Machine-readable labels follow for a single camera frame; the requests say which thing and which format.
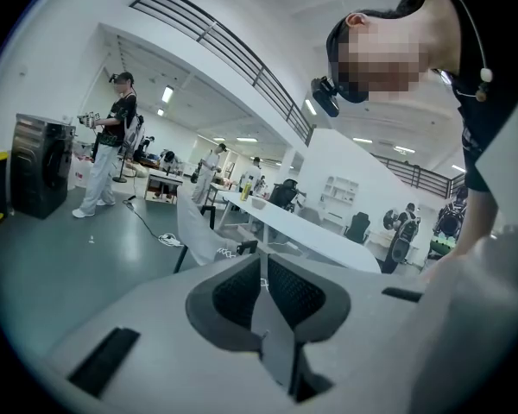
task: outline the white pants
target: white pants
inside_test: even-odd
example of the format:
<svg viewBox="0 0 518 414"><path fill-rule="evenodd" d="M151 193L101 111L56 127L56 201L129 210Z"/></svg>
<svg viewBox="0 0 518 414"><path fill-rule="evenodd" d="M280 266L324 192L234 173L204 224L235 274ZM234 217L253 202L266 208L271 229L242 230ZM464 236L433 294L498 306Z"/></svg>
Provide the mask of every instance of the white pants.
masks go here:
<svg viewBox="0 0 518 414"><path fill-rule="evenodd" d="M209 184L213 181L214 171L204 170L198 175L198 181L196 182L196 188L193 190L192 201L196 204L203 204L207 198L207 192L209 191Z"/></svg>
<svg viewBox="0 0 518 414"><path fill-rule="evenodd" d="M93 215L96 209L96 203L100 198L108 204L115 203L113 190L111 189L111 171L115 169L115 159L119 147L105 146L98 144L96 159L90 171L88 184L86 185L86 194L80 210L86 215Z"/></svg>

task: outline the ceiling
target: ceiling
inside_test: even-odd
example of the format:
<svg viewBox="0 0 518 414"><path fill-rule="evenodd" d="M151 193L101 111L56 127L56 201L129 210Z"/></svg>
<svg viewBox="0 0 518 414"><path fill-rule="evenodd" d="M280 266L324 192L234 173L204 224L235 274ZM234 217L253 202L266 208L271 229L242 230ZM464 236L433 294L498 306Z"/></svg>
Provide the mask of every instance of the ceiling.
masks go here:
<svg viewBox="0 0 518 414"><path fill-rule="evenodd" d="M304 46L317 57L319 75L327 70L325 39L337 21L357 9L391 9L400 0L266 0L290 16L303 37ZM347 103L340 98L340 114L329 118L315 103L316 116L304 107L310 123L321 128L333 128L350 138L373 141L364 145L371 153L397 160L408 160L447 177L460 172L452 164L464 166L460 149L462 120L457 112L458 102L441 78L430 72L418 87L406 94L388 99L374 94L361 104ZM415 150L401 155L393 146Z"/></svg>
<svg viewBox="0 0 518 414"><path fill-rule="evenodd" d="M104 35L110 52L106 71L111 74L122 70L133 74L140 110L157 115L157 110L163 109L166 120L210 140L225 138L224 143L229 149L244 156L282 160L287 146L276 132L223 95L213 83L206 83L175 64L158 47L144 46L111 32ZM174 88L174 94L165 104L161 97L167 85ZM242 143L237 141L237 137L253 137L257 143Z"/></svg>

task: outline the gray floor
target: gray floor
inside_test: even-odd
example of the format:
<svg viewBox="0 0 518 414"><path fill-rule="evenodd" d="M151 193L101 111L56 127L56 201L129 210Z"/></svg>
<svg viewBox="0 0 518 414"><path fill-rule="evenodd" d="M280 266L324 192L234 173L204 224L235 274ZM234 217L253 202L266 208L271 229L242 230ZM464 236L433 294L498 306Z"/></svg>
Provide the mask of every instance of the gray floor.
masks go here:
<svg viewBox="0 0 518 414"><path fill-rule="evenodd" d="M172 274L180 253L149 234L122 204L126 194L116 193L117 204L96 216L73 218L84 193L70 191L45 220L16 213L0 225L0 320L38 355L134 286ZM140 198L133 204L157 235L177 235L175 205ZM232 215L229 222L245 220ZM196 265L189 254L181 270Z"/></svg>

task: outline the ear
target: ear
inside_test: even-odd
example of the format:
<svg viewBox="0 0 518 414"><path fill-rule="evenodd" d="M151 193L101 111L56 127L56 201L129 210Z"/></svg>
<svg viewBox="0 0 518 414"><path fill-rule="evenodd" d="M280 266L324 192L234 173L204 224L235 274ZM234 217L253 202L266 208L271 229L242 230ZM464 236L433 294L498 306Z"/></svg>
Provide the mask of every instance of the ear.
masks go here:
<svg viewBox="0 0 518 414"><path fill-rule="evenodd" d="M359 28L361 26L366 26L370 23L370 20L369 18L365 15L365 14L362 14L360 12L356 12L356 13L353 13L353 14L349 14L346 18L345 18L345 24L350 28L350 29L354 29L354 28Z"/></svg>

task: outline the vr headset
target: vr headset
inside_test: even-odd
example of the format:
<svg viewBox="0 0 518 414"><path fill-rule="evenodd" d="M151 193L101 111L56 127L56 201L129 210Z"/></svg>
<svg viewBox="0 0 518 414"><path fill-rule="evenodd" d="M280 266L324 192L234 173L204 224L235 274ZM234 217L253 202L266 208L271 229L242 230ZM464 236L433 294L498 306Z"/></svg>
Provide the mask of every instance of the vr headset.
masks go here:
<svg viewBox="0 0 518 414"><path fill-rule="evenodd" d="M311 82L313 98L332 118L338 116L337 94L351 103L362 103L369 99L367 91L360 91L358 84L351 81L349 74L340 72L338 66L338 48L340 39L346 37L345 19L338 23L326 39L326 53L330 62L331 76L315 78Z"/></svg>

